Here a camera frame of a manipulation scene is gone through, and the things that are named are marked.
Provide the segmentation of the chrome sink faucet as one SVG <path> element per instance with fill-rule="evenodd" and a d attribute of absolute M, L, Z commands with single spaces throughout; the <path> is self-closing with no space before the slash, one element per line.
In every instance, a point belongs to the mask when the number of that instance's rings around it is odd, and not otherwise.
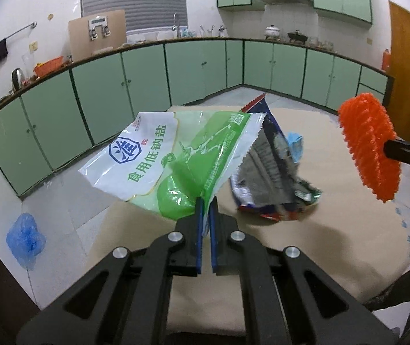
<path fill-rule="evenodd" d="M 177 39 L 181 37 L 181 28 L 180 28 L 179 16 L 177 12 L 175 12 L 173 15 L 172 31 L 174 32 L 174 35 Z"/>

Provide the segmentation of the green lower kitchen cabinets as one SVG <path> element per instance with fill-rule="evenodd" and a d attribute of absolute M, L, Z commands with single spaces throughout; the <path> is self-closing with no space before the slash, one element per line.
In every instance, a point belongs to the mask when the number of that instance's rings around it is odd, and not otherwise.
<path fill-rule="evenodd" d="M 106 143 L 139 112 L 165 111 L 250 87 L 336 113 L 393 79 L 320 49 L 244 39 L 181 39 L 97 55 L 0 100 L 0 170 L 18 197 Z"/>

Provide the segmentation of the brown wooden door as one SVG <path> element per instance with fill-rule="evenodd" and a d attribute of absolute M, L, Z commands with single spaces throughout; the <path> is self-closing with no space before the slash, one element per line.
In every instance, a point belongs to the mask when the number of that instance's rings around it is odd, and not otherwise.
<path fill-rule="evenodd" d="M 387 110 L 398 137 L 410 142 L 410 11 L 390 2 L 388 73 L 394 78 Z"/>

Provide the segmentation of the orange foam fruit net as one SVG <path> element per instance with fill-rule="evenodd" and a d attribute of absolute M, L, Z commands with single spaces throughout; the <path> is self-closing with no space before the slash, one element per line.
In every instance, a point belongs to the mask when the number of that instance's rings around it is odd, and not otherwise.
<path fill-rule="evenodd" d="M 338 121 L 364 186 L 381 202 L 393 200 L 401 164 L 384 153 L 385 142 L 397 137 L 386 109 L 372 93 L 361 93 L 339 107 Z"/>

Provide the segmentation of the white cooking pot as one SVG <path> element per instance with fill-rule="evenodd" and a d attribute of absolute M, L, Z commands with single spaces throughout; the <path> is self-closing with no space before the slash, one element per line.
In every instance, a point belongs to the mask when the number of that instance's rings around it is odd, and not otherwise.
<path fill-rule="evenodd" d="M 265 39 L 271 41 L 281 40 L 281 31 L 278 27 L 274 25 L 267 26 L 265 28 Z"/>

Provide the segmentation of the black wok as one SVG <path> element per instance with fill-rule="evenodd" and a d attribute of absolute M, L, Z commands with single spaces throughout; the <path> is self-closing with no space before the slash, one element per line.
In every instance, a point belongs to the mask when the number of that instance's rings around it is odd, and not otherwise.
<path fill-rule="evenodd" d="M 296 30 L 295 32 L 288 32 L 287 36 L 290 43 L 297 45 L 304 45 L 308 40 L 308 37 L 302 34 L 299 30 Z"/>

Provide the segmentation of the blue plastic bag on floor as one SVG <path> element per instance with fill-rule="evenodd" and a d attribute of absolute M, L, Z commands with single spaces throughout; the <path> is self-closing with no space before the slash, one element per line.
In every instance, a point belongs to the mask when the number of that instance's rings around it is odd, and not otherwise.
<path fill-rule="evenodd" d="M 22 213 L 16 219 L 7 232 L 6 242 L 24 269 L 34 269 L 37 256 L 46 246 L 46 238 L 39 232 L 36 220 L 30 213 Z"/>

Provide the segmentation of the orange plastic basin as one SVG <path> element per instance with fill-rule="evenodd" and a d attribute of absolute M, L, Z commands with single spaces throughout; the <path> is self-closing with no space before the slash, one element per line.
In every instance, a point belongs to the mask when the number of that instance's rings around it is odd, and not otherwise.
<path fill-rule="evenodd" d="M 44 76 L 47 76 L 51 74 L 52 72 L 57 71 L 58 69 L 61 68 L 61 66 L 64 63 L 64 57 L 59 56 L 57 58 L 53 58 L 47 62 L 44 63 L 38 63 L 35 68 L 34 68 L 34 73 L 39 77 L 43 78 Z"/>

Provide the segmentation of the green white salt bag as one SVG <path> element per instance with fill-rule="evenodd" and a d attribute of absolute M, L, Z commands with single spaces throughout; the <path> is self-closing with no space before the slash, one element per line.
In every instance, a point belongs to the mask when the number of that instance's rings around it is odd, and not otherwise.
<path fill-rule="evenodd" d="M 90 185 L 176 221 L 208 208 L 241 166 L 263 113 L 185 110 L 140 112 L 79 173 Z"/>

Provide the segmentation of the light blue milk carton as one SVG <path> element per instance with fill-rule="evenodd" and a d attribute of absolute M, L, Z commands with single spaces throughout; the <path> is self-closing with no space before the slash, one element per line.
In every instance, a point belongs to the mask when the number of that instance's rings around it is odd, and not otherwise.
<path fill-rule="evenodd" d="M 287 143 L 291 152 L 293 161 L 298 164 L 303 155 L 303 136 L 298 133 L 288 133 Z"/>

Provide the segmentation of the blue red snack wrapper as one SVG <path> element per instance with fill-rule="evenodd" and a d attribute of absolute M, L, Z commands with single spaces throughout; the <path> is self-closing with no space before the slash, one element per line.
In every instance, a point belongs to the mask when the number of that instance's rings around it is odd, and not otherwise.
<path fill-rule="evenodd" d="M 322 191 L 298 176 L 285 135 L 262 93 L 241 109 L 265 114 L 263 126 L 241 166 L 230 178 L 232 195 L 241 211 L 271 221 L 291 221 L 318 204 Z"/>

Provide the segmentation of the steel electric kettle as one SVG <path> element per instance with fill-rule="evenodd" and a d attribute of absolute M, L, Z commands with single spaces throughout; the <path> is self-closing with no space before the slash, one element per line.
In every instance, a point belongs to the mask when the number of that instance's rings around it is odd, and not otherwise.
<path fill-rule="evenodd" d="M 21 90 L 25 83 L 25 74 L 20 68 L 16 68 L 11 73 L 11 82 L 14 92 Z"/>

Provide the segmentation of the brown cardboard box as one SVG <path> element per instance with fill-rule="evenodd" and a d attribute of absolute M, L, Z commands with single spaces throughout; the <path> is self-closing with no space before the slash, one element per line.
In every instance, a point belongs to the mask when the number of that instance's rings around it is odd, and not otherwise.
<path fill-rule="evenodd" d="M 74 62 L 118 49 L 127 42 L 125 10 L 70 20 L 68 33 L 71 58 Z"/>

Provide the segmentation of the beige tablecloth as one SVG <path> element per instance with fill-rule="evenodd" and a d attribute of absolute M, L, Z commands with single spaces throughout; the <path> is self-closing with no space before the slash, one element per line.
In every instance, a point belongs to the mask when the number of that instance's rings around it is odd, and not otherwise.
<path fill-rule="evenodd" d="M 409 242 L 392 202 L 380 202 L 366 188 L 342 131 L 327 114 L 273 108 L 284 133 L 303 138 L 298 173 L 322 191 L 320 202 L 295 221 L 274 222 L 239 210 L 229 185 L 217 200 L 221 213 L 267 247 L 294 245 L 358 301 L 392 284 L 409 264 Z M 175 277 L 167 327 L 174 332 L 242 333 L 245 328 L 239 278 L 213 274 L 203 249 L 198 277 Z"/>

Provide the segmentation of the orange thermos bottle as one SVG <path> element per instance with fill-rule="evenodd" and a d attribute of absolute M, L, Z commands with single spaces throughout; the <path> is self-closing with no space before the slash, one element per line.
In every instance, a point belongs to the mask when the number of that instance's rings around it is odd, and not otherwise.
<path fill-rule="evenodd" d="M 390 60 L 391 60 L 391 53 L 388 48 L 386 48 L 383 52 L 382 56 L 382 64 L 381 64 L 381 69 L 385 72 L 388 71 L 390 68 Z"/>

